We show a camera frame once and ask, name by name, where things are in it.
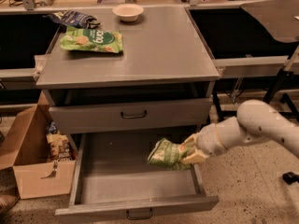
speckled floor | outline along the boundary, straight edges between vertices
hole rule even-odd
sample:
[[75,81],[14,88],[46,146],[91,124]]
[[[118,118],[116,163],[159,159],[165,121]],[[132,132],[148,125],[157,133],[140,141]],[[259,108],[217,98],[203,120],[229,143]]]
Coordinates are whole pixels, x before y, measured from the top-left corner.
[[[261,97],[261,94],[242,95],[244,99]],[[227,98],[221,98],[223,109],[237,108]],[[277,109],[285,105],[274,102]],[[13,114],[2,112],[0,131],[7,132],[14,119]],[[215,107],[211,110],[212,121],[217,121]],[[294,224],[299,219],[299,184],[287,185],[282,175],[289,171],[299,174],[299,160],[274,142],[251,147],[236,147],[218,158],[210,158],[200,165],[206,195],[218,195],[220,202],[209,212],[153,217],[140,220],[139,224],[155,223],[249,223]],[[61,223],[54,215],[55,209],[68,206],[68,195],[20,200],[4,216],[0,223]],[[120,220],[101,222],[129,224],[135,221]]]

cardboard box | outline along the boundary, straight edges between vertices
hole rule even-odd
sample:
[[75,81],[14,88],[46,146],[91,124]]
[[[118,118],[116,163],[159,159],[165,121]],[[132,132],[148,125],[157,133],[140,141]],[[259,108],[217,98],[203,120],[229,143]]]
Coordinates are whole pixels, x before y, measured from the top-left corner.
[[22,199],[68,194],[73,181],[75,161],[49,162],[46,128],[49,121],[39,105],[19,113],[0,146],[0,169],[13,168]]
[[38,107],[41,109],[41,111],[44,113],[44,115],[45,115],[46,119],[48,120],[48,122],[51,122],[52,117],[49,113],[50,105],[49,105],[49,103],[47,101],[47,98],[46,98],[43,91],[40,92],[37,104],[38,104]]

closed drawer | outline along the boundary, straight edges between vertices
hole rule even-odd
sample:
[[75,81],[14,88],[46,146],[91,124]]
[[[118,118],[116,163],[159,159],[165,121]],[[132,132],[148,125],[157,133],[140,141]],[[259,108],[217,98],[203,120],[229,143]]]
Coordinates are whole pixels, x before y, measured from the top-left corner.
[[62,133],[96,133],[206,122],[212,101],[190,99],[111,105],[52,107],[50,113]]
[[142,219],[212,209],[198,166],[169,171],[147,164],[163,136],[181,142],[190,128],[153,129],[83,135],[70,206],[56,210],[66,223]]

open drawer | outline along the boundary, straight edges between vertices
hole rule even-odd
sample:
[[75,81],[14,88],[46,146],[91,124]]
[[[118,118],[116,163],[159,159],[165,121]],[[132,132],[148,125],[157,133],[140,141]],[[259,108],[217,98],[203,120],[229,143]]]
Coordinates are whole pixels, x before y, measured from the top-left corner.
[[147,164],[162,137],[180,143],[193,127],[82,135],[70,205],[56,210],[66,223],[153,216],[212,209],[197,165],[169,171]]

drawer handle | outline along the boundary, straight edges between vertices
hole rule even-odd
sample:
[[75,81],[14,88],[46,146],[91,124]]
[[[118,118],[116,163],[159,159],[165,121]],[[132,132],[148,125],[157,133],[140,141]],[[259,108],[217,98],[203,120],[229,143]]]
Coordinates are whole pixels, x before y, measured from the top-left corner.
[[131,217],[129,210],[127,210],[127,218],[129,220],[145,220],[150,219],[152,217],[152,209],[149,210],[149,215],[147,217]]
[[147,110],[144,110],[142,114],[140,115],[126,115],[123,112],[121,112],[121,117],[123,119],[140,119],[140,118],[144,118],[148,115]]

